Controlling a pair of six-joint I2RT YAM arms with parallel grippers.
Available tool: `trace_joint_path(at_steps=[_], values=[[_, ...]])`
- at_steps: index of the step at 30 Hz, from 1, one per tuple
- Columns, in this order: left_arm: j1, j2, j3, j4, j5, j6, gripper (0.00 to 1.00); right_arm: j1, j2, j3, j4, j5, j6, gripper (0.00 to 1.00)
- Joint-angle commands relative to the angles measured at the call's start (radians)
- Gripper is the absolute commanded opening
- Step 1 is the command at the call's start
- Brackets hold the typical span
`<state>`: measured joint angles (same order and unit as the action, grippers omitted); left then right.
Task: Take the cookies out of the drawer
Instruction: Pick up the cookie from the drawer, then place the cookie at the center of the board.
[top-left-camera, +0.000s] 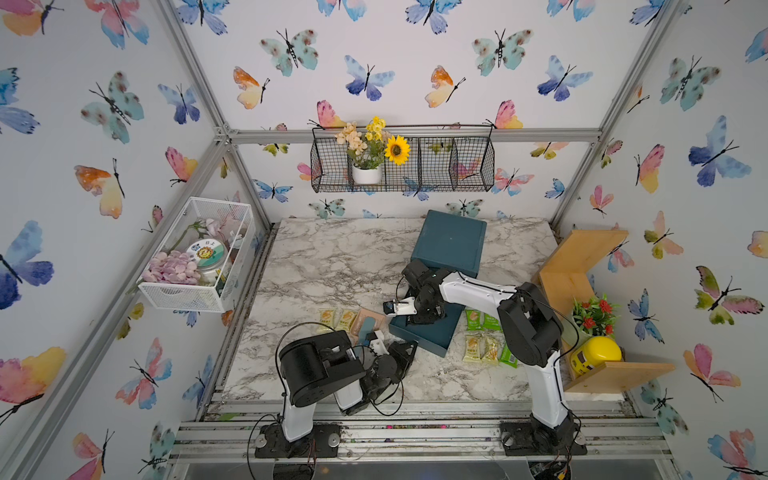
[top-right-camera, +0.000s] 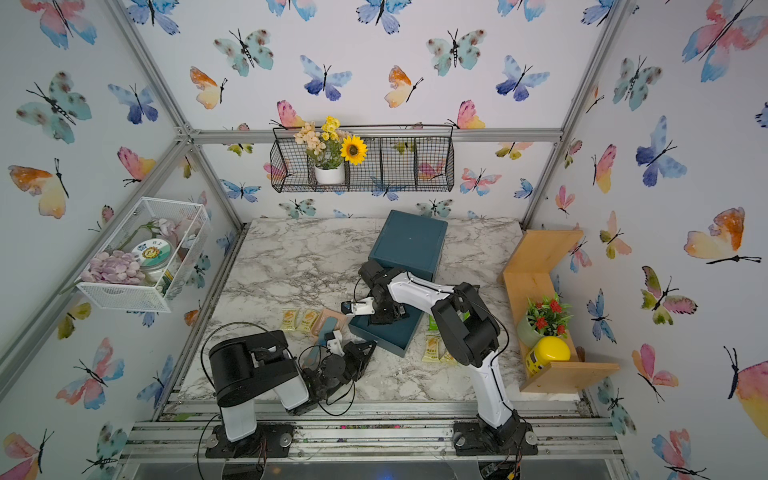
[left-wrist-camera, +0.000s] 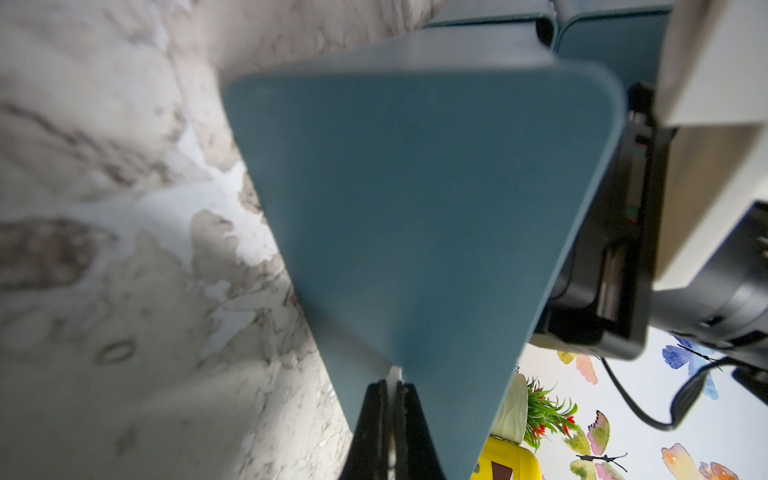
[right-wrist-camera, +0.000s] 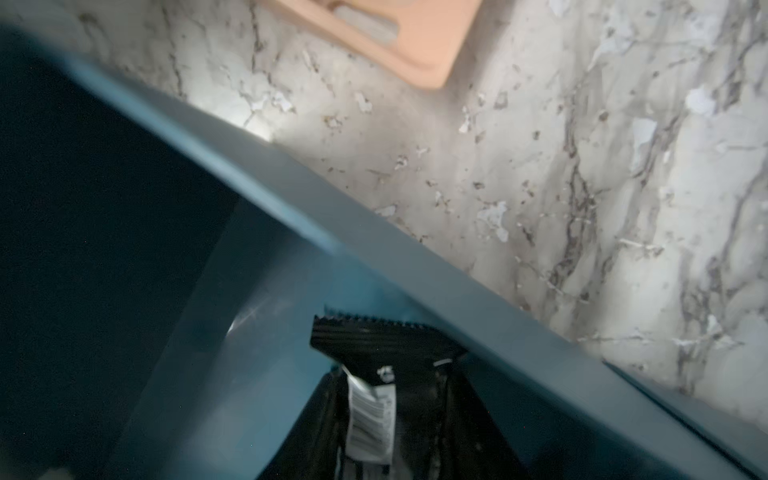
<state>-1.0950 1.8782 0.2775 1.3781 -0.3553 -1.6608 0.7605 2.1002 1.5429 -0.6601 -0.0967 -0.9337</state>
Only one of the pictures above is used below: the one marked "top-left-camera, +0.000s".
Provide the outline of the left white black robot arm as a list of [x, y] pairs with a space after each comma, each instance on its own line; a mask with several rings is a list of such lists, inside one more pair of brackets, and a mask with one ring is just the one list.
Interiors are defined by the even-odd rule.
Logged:
[[374, 339], [355, 345], [347, 332], [334, 330], [283, 347], [276, 366], [284, 387], [284, 438], [294, 442], [310, 435], [316, 404], [329, 396], [345, 415], [391, 399], [403, 387], [417, 347]]

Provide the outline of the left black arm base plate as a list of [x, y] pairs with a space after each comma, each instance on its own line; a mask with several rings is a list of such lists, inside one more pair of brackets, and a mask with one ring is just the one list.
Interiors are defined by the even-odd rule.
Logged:
[[277, 423], [255, 428], [248, 451], [255, 458], [299, 459], [336, 458], [341, 443], [341, 427], [337, 424], [314, 424], [310, 433], [288, 441]]

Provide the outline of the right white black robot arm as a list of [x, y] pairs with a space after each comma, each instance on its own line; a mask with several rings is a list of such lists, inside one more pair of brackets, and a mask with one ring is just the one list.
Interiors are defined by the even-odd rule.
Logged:
[[536, 285], [497, 285], [459, 271], [433, 270], [419, 260], [410, 262], [402, 277], [408, 296], [394, 302], [395, 316], [430, 325], [447, 316], [449, 305], [462, 305], [496, 318], [510, 352], [526, 368], [532, 418], [551, 431], [570, 422], [558, 374], [563, 327]]

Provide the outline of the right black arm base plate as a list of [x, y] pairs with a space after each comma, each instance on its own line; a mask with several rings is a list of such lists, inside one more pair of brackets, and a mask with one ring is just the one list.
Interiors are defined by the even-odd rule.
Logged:
[[587, 447], [577, 442], [577, 424], [567, 416], [549, 427], [530, 416], [526, 421], [502, 422], [500, 441], [506, 456], [582, 456]]

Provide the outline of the green cookie packet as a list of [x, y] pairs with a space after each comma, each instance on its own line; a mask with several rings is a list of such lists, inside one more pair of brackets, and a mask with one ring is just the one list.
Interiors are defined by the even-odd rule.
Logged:
[[484, 314], [478, 310], [466, 309], [468, 331], [482, 331], [484, 329]]
[[512, 354], [508, 345], [505, 345], [502, 349], [502, 352], [499, 356], [499, 362], [512, 368], [518, 367], [518, 359]]
[[492, 316], [485, 314], [483, 319], [483, 328], [488, 331], [501, 331], [502, 327], [500, 321]]

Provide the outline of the yellow cookie packet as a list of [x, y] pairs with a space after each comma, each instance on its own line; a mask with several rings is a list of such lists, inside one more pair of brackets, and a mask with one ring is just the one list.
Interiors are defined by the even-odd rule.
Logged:
[[326, 308], [326, 309], [320, 310], [319, 323], [322, 325], [323, 328], [334, 330], [336, 321], [337, 321], [336, 309]]
[[351, 309], [344, 309], [336, 324], [336, 329], [350, 333], [352, 326], [358, 317], [358, 312]]
[[486, 335], [484, 337], [485, 341], [485, 347], [484, 347], [484, 354], [482, 356], [482, 361], [484, 363], [496, 365], [499, 360], [499, 354], [500, 351], [503, 349], [503, 345], [499, 342], [497, 338], [491, 335]]
[[484, 338], [478, 334], [467, 334], [465, 336], [465, 350], [463, 361], [468, 363], [477, 363], [482, 361]]

